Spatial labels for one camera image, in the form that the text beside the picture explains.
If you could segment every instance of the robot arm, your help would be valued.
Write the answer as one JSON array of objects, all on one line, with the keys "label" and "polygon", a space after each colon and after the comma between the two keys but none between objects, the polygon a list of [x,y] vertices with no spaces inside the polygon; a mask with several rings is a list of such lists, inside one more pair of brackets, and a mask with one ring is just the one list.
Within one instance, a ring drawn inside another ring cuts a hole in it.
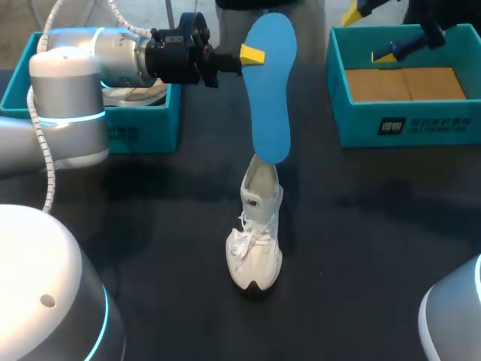
[{"label": "robot arm", "polygon": [[91,53],[100,62],[106,87],[150,87],[161,79],[175,84],[202,80],[217,88],[219,71],[242,75],[239,57],[216,53],[209,44],[201,13],[183,14],[176,29],[151,32],[147,38],[124,28],[54,29],[49,50],[69,46]]},{"label": "robot arm", "polygon": [[[348,26],[371,14],[372,10],[384,5],[389,0],[354,0],[349,11],[344,14],[342,26]],[[412,38],[392,41],[372,53],[372,62],[399,62],[412,53],[424,48],[436,49],[442,47],[446,40],[445,30],[433,17],[426,0],[419,0],[419,24],[423,33]]]},{"label": "robot arm", "polygon": [[[243,64],[262,64],[251,61],[250,52],[263,52],[245,46],[239,57],[213,51],[200,13],[183,14],[177,29],[153,29],[152,34],[147,38],[125,28],[54,29],[49,51],[32,57],[35,107],[55,168],[86,167],[107,157],[101,84],[150,87],[159,78],[218,87],[219,71],[242,75]],[[32,124],[0,118],[0,179],[44,168]]]}]

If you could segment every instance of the shoe tongue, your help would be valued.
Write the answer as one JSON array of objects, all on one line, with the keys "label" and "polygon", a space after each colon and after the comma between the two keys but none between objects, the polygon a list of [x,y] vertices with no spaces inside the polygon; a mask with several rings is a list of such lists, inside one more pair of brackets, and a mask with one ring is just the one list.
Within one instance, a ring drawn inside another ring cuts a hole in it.
[{"label": "shoe tongue", "polygon": [[274,213],[274,200],[263,199],[247,190],[241,190],[240,197],[246,217],[251,221],[266,224]]}]

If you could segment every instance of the brown cardboard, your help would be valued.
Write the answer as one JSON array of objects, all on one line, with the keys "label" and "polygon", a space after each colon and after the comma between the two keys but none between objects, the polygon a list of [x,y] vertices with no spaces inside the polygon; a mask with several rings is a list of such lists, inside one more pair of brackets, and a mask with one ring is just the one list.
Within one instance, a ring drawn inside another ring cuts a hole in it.
[{"label": "brown cardboard", "polygon": [[405,68],[404,79],[413,100],[465,100],[452,68]]},{"label": "brown cardboard", "polygon": [[400,69],[359,69],[346,71],[354,102],[394,102],[411,100]]},{"label": "brown cardboard", "polygon": [[452,68],[358,69],[346,76],[354,102],[466,99]]},{"label": "brown cardboard", "polygon": [[380,99],[384,102],[409,101],[411,95],[400,69],[379,70]]}]

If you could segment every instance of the glowing blue ring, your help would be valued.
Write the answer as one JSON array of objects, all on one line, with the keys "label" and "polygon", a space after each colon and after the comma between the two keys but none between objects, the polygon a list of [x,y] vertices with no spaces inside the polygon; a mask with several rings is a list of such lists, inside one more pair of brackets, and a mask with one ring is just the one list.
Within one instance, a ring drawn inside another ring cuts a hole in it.
[{"label": "glowing blue ring", "polygon": [[90,351],[89,356],[86,357],[84,361],[90,361],[95,355],[95,352],[97,352],[98,346],[100,346],[100,343],[102,341],[102,338],[104,337],[105,334],[105,329],[107,328],[107,319],[108,319],[108,297],[107,297],[107,291],[105,290],[104,287],[104,295],[105,295],[105,316],[104,316],[104,324],[102,325],[102,330],[100,331],[100,335],[98,335],[97,342],[94,344],[93,349]]},{"label": "glowing blue ring", "polygon": [[38,117],[42,123],[76,123],[76,122],[85,122],[87,120],[94,120],[98,118],[105,117],[105,111],[102,111],[98,114],[87,115],[86,117],[75,117],[75,118],[43,118]]},{"label": "glowing blue ring", "polygon": [[481,276],[479,272],[481,270],[481,256],[478,257],[476,265],[474,266],[474,283],[476,284],[476,291],[478,293],[479,301],[481,302]]},{"label": "glowing blue ring", "polygon": [[97,44],[97,38],[104,30],[105,28],[98,28],[93,35],[92,41],[90,41],[90,54],[92,54],[92,56],[95,56],[95,45]]}]

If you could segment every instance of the shoelace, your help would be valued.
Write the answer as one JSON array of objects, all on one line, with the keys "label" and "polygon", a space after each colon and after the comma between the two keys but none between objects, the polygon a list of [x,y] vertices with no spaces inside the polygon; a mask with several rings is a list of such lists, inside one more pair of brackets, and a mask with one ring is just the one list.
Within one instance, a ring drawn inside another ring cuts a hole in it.
[{"label": "shoelace", "polygon": [[269,232],[266,232],[270,229],[273,221],[274,221],[274,214],[270,218],[270,220],[261,228],[257,230],[253,230],[253,221],[246,217],[245,212],[242,212],[242,215],[239,217],[240,222],[242,223],[243,231],[239,232],[236,229],[233,229],[234,232],[234,240],[230,243],[229,248],[233,255],[237,257],[237,266],[236,269],[242,266],[242,263],[247,257],[249,251],[254,247],[254,245],[267,245],[271,240],[271,235]]}]

